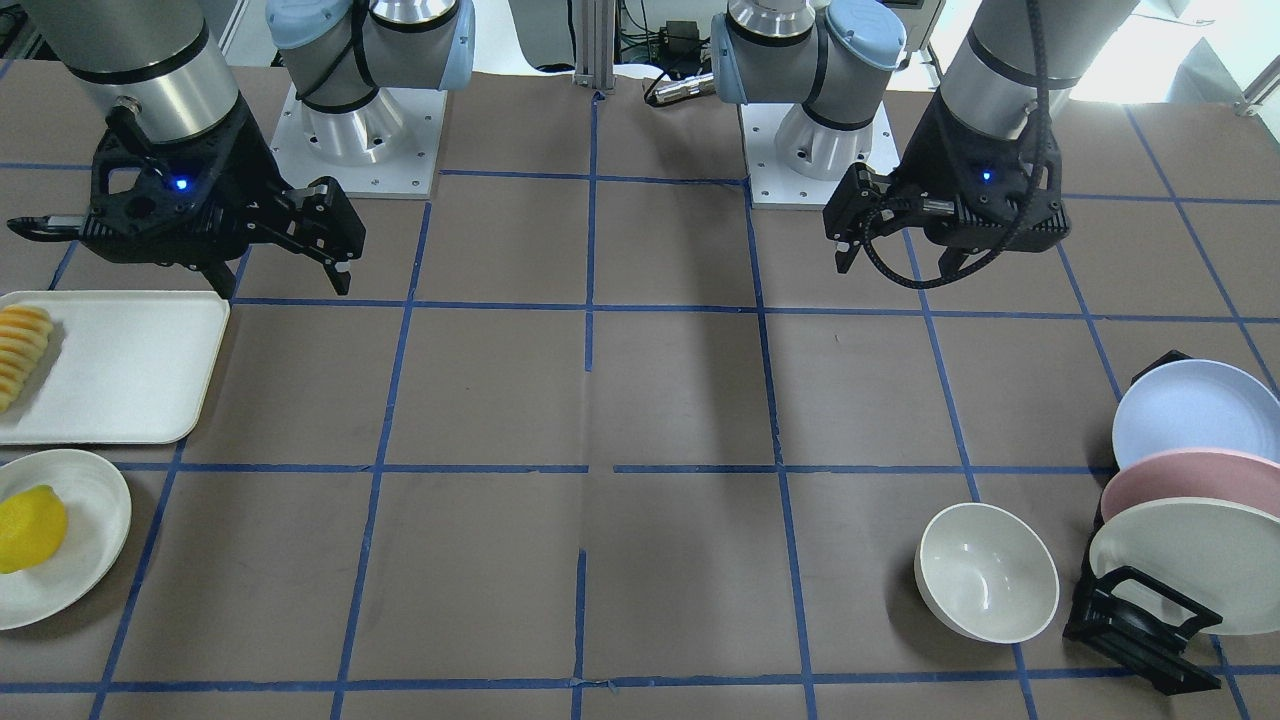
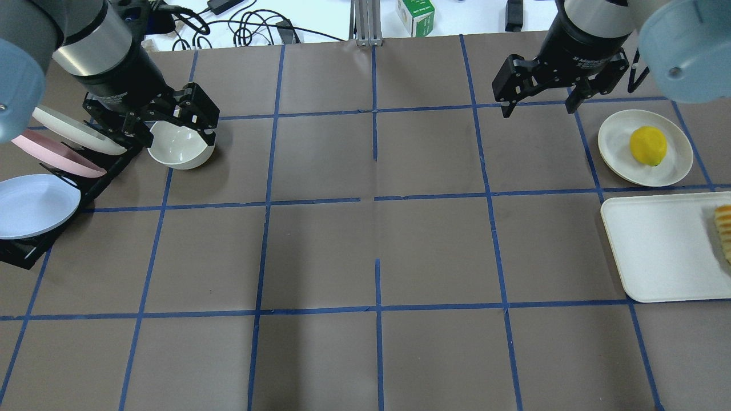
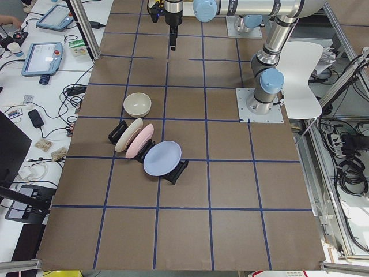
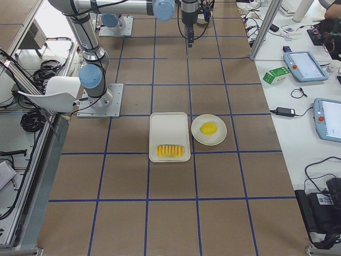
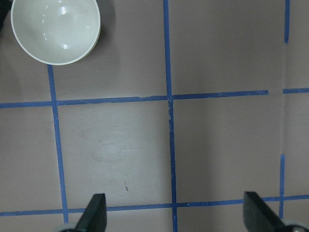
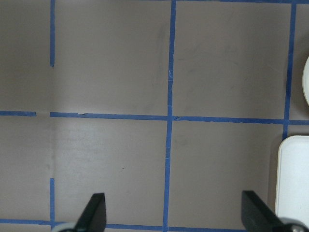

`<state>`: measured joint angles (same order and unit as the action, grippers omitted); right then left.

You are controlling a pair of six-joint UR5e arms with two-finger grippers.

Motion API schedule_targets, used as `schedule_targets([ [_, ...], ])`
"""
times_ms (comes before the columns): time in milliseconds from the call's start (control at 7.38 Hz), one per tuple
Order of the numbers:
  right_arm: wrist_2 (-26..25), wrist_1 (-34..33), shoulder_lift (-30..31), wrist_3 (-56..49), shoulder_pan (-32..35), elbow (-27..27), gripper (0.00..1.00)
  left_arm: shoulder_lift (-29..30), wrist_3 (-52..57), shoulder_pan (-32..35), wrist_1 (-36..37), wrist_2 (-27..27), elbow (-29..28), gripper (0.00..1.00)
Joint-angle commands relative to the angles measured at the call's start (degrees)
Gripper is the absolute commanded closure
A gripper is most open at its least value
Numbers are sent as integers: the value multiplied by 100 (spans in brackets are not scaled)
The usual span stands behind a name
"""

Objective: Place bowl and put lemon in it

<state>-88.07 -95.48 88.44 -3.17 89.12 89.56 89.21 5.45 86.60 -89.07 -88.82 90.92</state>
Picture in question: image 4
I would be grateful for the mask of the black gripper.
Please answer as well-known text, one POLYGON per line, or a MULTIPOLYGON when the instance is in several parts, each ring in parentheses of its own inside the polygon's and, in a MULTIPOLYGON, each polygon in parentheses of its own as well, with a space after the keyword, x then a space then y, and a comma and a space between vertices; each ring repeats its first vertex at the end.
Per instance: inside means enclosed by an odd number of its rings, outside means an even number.
POLYGON ((197 0, 181 1, 182 22, 185 24, 185 32, 187 35, 187 45, 192 47, 194 43, 193 25, 198 20, 199 2, 197 0))

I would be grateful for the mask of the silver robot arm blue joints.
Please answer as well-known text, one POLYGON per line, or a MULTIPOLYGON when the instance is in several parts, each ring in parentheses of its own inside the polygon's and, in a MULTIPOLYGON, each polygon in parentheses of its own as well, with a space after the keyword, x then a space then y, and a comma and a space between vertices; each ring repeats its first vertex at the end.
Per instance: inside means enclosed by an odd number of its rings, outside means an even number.
MULTIPOLYGON (((209 22, 215 2, 198 2, 198 16, 203 15, 204 20, 209 22)), ((107 52, 97 40, 91 22, 91 13, 113 15, 115 18, 125 13, 149 15, 160 21, 168 21, 177 12, 177 22, 183 23, 181 1, 179 4, 175 1, 50 1, 50 4, 67 18, 83 51, 86 65, 80 70, 79 79, 88 97, 96 99, 91 105, 99 101, 107 92, 106 71, 109 63, 107 52)), ((185 24, 180 34, 187 41, 185 24)))

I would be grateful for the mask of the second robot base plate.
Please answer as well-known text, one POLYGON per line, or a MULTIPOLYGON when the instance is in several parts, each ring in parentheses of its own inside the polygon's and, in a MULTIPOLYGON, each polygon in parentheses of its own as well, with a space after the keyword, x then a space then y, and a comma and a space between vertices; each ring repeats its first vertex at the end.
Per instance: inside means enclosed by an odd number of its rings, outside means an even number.
POLYGON ((115 27, 108 27, 105 23, 100 28, 100 37, 130 37, 132 34, 134 18, 127 16, 117 19, 117 24, 115 27))

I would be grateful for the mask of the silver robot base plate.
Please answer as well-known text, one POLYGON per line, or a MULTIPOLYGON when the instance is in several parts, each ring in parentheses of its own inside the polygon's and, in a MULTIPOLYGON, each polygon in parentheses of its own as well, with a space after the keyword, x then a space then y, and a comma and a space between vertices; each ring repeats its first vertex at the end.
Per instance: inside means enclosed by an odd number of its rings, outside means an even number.
POLYGON ((123 84, 108 84, 107 92, 94 105, 96 99, 89 98, 87 92, 83 90, 83 98, 87 98, 80 103, 80 111, 77 112, 79 118, 107 118, 119 117, 121 102, 123 98, 123 84))

